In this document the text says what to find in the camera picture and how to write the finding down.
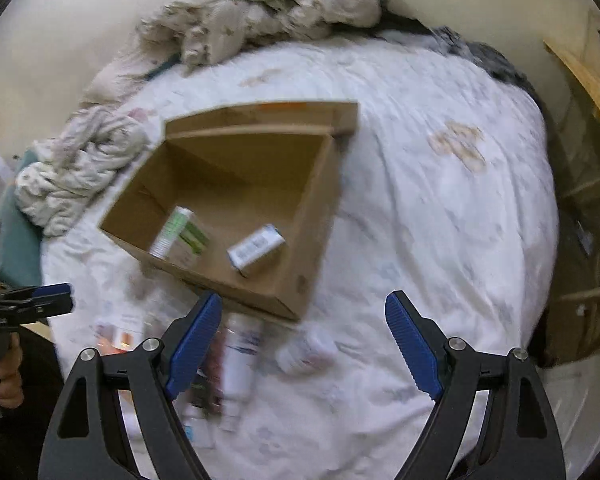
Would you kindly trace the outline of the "person's left hand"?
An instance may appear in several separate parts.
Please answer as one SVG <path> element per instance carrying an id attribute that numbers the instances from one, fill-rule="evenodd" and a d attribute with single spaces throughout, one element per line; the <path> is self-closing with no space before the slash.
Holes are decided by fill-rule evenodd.
<path id="1" fill-rule="evenodd" d="M 23 352 L 17 333 L 9 335 L 8 350 L 0 361 L 0 407 L 19 408 L 23 402 L 22 379 L 19 367 Z"/>

